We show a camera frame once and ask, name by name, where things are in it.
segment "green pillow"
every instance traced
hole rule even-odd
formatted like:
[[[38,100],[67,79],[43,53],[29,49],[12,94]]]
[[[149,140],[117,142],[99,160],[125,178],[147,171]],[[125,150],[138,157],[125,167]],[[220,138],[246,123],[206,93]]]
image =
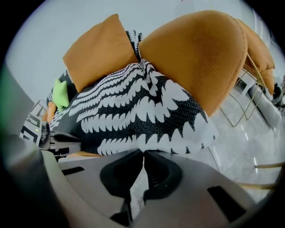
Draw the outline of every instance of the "green pillow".
[[[69,105],[66,81],[61,82],[58,78],[55,80],[53,86],[53,102],[60,111],[63,109],[63,106],[67,107]]]

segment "cushion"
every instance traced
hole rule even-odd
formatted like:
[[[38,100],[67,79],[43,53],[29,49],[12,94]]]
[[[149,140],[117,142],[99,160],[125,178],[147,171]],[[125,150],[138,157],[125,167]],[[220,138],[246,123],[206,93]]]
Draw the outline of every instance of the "cushion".
[[[59,78],[60,82],[66,81],[67,84],[67,94],[68,94],[68,100],[69,102],[72,100],[72,98],[77,95],[77,91],[75,88],[75,85],[69,76],[68,70],[66,70]],[[46,105],[49,104],[49,102],[53,101],[53,88],[51,92],[49,93],[48,97],[46,98]]]
[[[80,138],[81,151],[110,155],[138,148],[185,154],[208,147],[218,136],[193,97],[145,59],[83,91],[49,125]]]
[[[43,117],[41,118],[42,121],[48,121],[48,111],[45,111],[45,114],[43,115]]]
[[[139,51],[211,116],[234,87],[246,59],[247,41],[231,16],[206,10],[156,29],[139,43]]]
[[[67,107],[69,105],[66,81],[60,82],[57,78],[55,79],[53,86],[53,102],[60,111],[63,109],[63,106]]]
[[[56,105],[53,102],[49,102],[49,107],[47,110],[47,121],[49,123],[52,121],[56,110],[57,110]]]
[[[275,68],[275,65],[270,50],[263,42],[263,40],[244,22],[239,19],[236,19],[236,21],[240,24],[245,32],[248,42],[248,53],[256,65],[258,71],[260,72],[269,93],[272,95],[274,92],[273,69]],[[245,63],[253,69],[252,64],[249,60],[246,60]]]
[[[78,92],[101,77],[138,62],[117,14],[84,33],[63,61]]]

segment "marble floor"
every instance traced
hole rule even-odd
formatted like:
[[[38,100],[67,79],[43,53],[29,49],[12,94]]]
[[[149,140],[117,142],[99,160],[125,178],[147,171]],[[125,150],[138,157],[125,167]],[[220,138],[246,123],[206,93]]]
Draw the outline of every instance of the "marble floor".
[[[242,96],[241,91],[241,87],[235,87],[231,94],[245,109],[250,97],[248,94]],[[231,96],[227,96],[221,107],[233,123],[236,123],[242,115],[240,106]],[[253,107],[253,105],[249,107],[248,115]],[[280,168],[255,169],[254,165],[285,161],[285,123],[273,129],[259,110],[254,110],[249,120],[243,117],[236,127],[232,127],[220,109],[211,116],[211,119],[220,136],[210,147],[183,157],[208,164],[236,182],[274,183]],[[147,174],[143,169],[131,188],[134,217],[142,207],[142,195],[147,188]],[[248,188],[245,190],[256,202],[266,197],[269,192]]]

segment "white wall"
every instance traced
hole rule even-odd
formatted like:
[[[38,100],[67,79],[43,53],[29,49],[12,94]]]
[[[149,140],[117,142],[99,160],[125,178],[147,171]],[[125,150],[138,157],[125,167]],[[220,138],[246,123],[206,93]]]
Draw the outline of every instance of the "white wall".
[[[125,30],[148,35],[186,13],[214,9],[254,26],[252,10],[241,0],[48,0],[24,23],[6,56],[12,75],[34,101],[45,99],[65,71],[62,57],[93,25],[118,13]]]

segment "black plastic part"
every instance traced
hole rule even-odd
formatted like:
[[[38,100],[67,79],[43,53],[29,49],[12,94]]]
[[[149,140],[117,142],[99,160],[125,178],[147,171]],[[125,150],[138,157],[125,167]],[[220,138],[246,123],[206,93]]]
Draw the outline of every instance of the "black plastic part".
[[[82,168],[81,166],[77,166],[77,167],[70,168],[70,169],[64,169],[64,170],[62,170],[62,173],[64,176],[66,176],[66,175],[70,175],[73,173],[81,172],[83,170],[84,170],[84,168]]]
[[[229,222],[233,222],[246,213],[221,186],[210,187],[207,191],[216,201]]]
[[[132,221],[130,204],[124,203],[121,212],[113,214],[110,218],[123,226],[129,226]]]
[[[64,143],[64,142],[68,142],[68,143],[77,143],[80,142],[80,139],[78,138],[74,138],[74,137],[70,137],[64,134],[56,134],[55,136],[53,136],[53,139],[59,143]]]
[[[105,167],[100,172],[100,179],[111,195],[124,198],[130,203],[130,188],[143,167],[143,153],[136,150]]]
[[[168,197],[181,182],[181,168],[153,151],[146,151],[144,158],[149,189],[144,192],[143,200],[146,202]]]

